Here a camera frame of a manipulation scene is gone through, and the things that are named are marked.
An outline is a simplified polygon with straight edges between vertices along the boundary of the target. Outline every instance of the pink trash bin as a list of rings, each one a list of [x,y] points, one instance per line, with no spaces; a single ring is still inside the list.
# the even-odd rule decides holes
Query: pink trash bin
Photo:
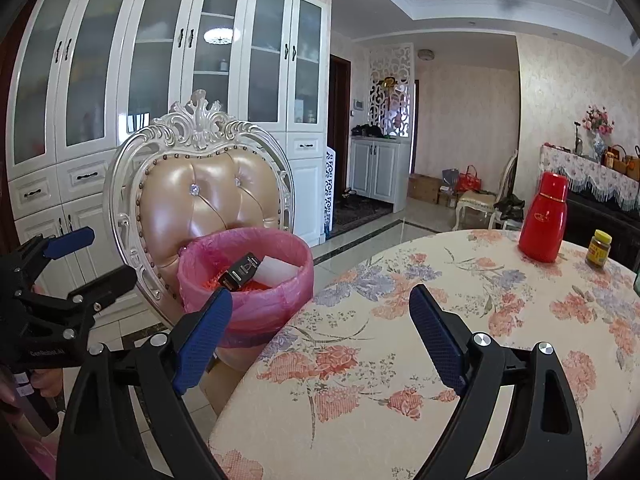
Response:
[[[298,274],[268,290],[232,292],[231,321],[216,354],[227,365],[246,371],[264,346],[311,300],[314,263],[308,245],[277,229],[245,227],[198,238],[180,255],[178,280],[185,312],[200,310],[211,295],[204,283],[247,253],[277,258],[300,267]]]

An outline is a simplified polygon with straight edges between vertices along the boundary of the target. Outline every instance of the vase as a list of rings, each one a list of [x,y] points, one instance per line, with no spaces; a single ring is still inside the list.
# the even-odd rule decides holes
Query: vase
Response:
[[[602,154],[607,149],[607,145],[597,130],[587,130],[586,135],[583,137],[582,144],[583,156],[595,160],[598,163],[602,160]]]

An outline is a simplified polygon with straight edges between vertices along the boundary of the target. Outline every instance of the floral tablecloth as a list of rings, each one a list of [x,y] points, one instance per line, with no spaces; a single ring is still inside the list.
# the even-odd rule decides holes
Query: floral tablecloth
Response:
[[[501,345],[552,343],[582,421],[590,478],[640,414],[640,298],[634,275],[564,242],[554,264],[518,232],[420,238],[327,286],[267,345],[220,415],[209,447],[231,480],[412,478],[458,401],[408,314],[425,283],[445,310]],[[502,388],[472,473],[491,462],[510,403]]]
[[[552,171],[565,175],[572,191],[580,192],[588,188],[600,202],[615,198],[622,211],[640,209],[640,184],[592,160],[542,146],[539,168],[540,172]]]

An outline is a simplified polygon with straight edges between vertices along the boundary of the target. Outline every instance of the red thermos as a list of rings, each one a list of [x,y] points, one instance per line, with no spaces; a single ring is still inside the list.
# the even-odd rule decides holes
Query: red thermos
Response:
[[[533,199],[520,234],[518,247],[529,258],[551,263],[556,260],[566,226],[565,176],[545,171],[538,195]]]

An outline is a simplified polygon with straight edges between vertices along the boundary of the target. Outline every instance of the ornate white chair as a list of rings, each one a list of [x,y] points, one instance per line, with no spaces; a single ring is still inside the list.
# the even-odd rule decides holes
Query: ornate white chair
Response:
[[[498,190],[498,195],[492,194],[481,194],[476,193],[475,191],[465,191],[464,194],[458,199],[458,204],[456,205],[456,225],[453,227],[454,231],[457,231],[460,227],[460,218],[462,213],[462,218],[464,218],[465,210],[467,207],[471,209],[475,209],[476,211],[480,211],[482,213],[490,214],[491,219],[489,220],[489,229],[493,229],[495,226],[495,222],[499,221],[500,212],[496,210],[495,204],[500,202],[503,198],[507,196],[509,192],[509,184],[513,179],[513,173],[516,168],[516,160],[518,158],[518,150],[515,150],[513,155],[511,155],[507,165],[502,170],[502,176],[500,177],[500,188]]]
[[[293,231],[294,188],[280,145],[255,124],[207,106],[204,90],[129,137],[104,185],[107,231],[138,290],[165,325],[184,314],[177,281],[180,252],[194,238],[235,227]],[[242,377],[224,376],[216,412]]]

